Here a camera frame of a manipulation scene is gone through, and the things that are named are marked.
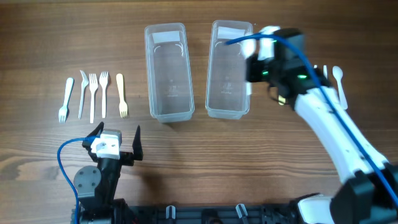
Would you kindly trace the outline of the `white short plastic fork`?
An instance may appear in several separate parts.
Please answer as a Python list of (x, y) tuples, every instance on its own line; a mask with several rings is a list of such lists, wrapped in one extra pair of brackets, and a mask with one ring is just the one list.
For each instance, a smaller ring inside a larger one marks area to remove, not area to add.
[(60, 123), (65, 123), (67, 120), (68, 104), (69, 104), (70, 96), (71, 96), (71, 93), (73, 90), (73, 84), (74, 84), (74, 79), (72, 77), (67, 78), (66, 84), (65, 84), (65, 94), (64, 94), (63, 105), (59, 109), (59, 112), (58, 112), (58, 121)]

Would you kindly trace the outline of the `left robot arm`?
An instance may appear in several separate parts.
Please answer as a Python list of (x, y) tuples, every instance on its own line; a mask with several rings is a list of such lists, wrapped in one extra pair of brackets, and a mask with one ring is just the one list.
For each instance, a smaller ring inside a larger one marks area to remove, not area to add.
[(103, 122), (82, 140), (96, 165), (85, 166), (75, 174), (78, 201), (72, 210), (72, 223), (139, 223), (126, 201), (114, 196), (121, 168), (143, 160), (141, 128), (136, 129), (131, 152), (120, 150), (121, 143), (121, 132), (104, 129)]

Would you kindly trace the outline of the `clear right plastic container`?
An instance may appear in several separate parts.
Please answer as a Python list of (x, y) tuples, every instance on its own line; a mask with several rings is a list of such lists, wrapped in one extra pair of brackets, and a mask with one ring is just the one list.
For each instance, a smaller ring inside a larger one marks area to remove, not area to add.
[(212, 118), (240, 119), (250, 109), (243, 46), (225, 43), (251, 32), (249, 22), (217, 20), (212, 25), (205, 101)]

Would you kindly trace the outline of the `cream yellow plastic fork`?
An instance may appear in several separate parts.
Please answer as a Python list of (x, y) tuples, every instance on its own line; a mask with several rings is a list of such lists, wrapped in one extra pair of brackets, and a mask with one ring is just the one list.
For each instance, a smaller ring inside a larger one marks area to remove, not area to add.
[(119, 93), (119, 112), (122, 118), (128, 117), (128, 105), (124, 96), (124, 76), (122, 73), (116, 75), (116, 83)]

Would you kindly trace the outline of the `white short plastic spoon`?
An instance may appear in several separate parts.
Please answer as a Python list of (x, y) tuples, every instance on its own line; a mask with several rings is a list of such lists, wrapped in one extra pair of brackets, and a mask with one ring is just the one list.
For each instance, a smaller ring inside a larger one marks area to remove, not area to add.
[(340, 105), (344, 110), (347, 110), (348, 103), (347, 103), (345, 92), (344, 92), (343, 85), (342, 85), (343, 71), (339, 66), (334, 66), (332, 68), (332, 74), (337, 83)]

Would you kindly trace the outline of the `white plastic knife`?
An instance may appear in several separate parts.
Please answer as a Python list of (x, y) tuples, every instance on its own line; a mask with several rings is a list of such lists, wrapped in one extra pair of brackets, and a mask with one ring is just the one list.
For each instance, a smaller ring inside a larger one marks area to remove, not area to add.
[(85, 89), (89, 84), (89, 79), (86, 75), (86, 73), (83, 70), (80, 70), (81, 76), (82, 76), (82, 82), (81, 82), (81, 96), (80, 96), (80, 106), (79, 106), (79, 112), (78, 112), (78, 119), (81, 119), (82, 112), (83, 112), (83, 105), (84, 105), (84, 99), (85, 99)]

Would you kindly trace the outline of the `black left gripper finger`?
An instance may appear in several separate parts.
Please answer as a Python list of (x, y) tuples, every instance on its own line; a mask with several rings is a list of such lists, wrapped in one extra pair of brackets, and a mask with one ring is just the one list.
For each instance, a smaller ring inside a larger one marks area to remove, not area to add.
[(87, 135), (86, 138), (98, 138), (100, 134), (103, 132), (104, 129), (104, 123), (100, 122), (95, 129)]
[(142, 161), (143, 160), (143, 149), (142, 149), (142, 143), (141, 143), (141, 127), (139, 125), (137, 126), (134, 140), (132, 142), (132, 149), (133, 149), (133, 154), (134, 154), (134, 160)]

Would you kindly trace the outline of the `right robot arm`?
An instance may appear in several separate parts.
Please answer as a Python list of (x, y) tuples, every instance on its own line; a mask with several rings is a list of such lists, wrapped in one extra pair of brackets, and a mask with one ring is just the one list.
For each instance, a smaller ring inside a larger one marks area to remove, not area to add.
[(395, 223), (397, 167), (364, 137), (323, 72), (304, 55), (304, 36), (276, 26), (241, 38), (247, 81), (266, 82), (313, 130), (341, 182), (333, 196), (294, 203), (302, 223)]

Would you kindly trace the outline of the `clear plastic container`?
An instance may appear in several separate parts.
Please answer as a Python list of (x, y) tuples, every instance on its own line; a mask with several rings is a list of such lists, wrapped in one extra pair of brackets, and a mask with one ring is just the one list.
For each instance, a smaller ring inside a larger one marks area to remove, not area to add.
[(240, 119), (250, 109), (243, 46), (225, 43), (251, 32), (249, 22), (217, 20), (212, 25), (205, 101), (212, 118)]
[(195, 104), (185, 26), (150, 25), (144, 35), (151, 116), (161, 123), (191, 119)]

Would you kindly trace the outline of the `clear left plastic container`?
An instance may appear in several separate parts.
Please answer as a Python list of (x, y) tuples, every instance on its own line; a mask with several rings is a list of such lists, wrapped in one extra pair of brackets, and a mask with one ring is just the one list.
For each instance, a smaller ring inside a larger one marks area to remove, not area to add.
[(185, 26), (150, 25), (144, 35), (151, 116), (161, 123), (191, 119), (195, 104)]

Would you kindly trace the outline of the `white slim plastic spoon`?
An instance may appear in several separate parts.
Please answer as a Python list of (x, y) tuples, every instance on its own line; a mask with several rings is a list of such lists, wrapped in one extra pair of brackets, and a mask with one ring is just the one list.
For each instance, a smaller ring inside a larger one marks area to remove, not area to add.
[(325, 78), (327, 79), (328, 78), (328, 70), (327, 70), (326, 65), (323, 66), (323, 74), (324, 74)]

